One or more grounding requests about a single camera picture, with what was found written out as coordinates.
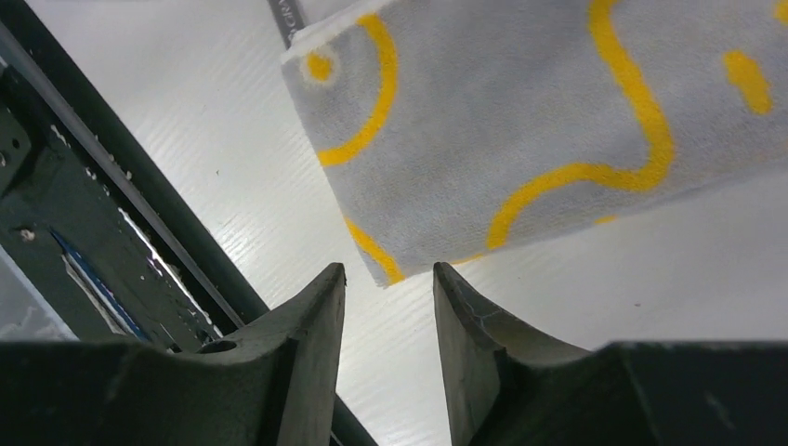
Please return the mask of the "yellow grey patterned towel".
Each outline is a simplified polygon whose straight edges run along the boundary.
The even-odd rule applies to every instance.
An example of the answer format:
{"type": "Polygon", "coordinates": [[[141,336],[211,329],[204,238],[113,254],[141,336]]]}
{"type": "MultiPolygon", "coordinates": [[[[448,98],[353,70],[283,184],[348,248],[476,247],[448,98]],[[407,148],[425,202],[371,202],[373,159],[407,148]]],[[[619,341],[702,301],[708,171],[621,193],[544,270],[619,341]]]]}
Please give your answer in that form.
{"type": "Polygon", "coordinates": [[[783,1],[359,1],[282,75],[383,287],[787,160],[783,1]]]}

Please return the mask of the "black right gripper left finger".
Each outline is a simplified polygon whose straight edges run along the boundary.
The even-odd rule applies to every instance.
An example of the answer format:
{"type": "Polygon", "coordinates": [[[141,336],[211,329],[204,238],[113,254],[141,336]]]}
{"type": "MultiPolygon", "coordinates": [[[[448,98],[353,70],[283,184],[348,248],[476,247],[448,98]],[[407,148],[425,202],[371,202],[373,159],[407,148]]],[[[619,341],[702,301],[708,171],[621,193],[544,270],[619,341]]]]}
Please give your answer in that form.
{"type": "Polygon", "coordinates": [[[194,353],[138,341],[5,342],[5,445],[325,445],[346,274],[194,353]]]}

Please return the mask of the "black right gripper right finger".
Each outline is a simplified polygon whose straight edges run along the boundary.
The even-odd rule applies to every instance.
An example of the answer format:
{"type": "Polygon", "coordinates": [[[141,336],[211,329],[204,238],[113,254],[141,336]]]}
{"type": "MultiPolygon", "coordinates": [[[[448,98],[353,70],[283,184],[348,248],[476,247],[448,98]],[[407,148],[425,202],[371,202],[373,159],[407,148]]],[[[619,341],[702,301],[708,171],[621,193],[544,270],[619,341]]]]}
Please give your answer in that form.
{"type": "Polygon", "coordinates": [[[585,350],[433,268],[455,445],[783,445],[783,341],[625,341],[585,350]]]}

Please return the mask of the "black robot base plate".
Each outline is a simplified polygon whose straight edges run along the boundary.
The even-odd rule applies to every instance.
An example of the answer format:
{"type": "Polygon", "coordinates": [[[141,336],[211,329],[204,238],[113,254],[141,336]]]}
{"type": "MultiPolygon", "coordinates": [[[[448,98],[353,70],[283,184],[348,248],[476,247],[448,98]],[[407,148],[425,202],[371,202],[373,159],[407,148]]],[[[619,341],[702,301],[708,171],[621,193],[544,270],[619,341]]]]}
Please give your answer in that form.
{"type": "MultiPolygon", "coordinates": [[[[271,312],[32,8],[1,5],[1,346],[194,353],[271,312]]],[[[335,395],[325,445],[372,437],[335,395]]]]}

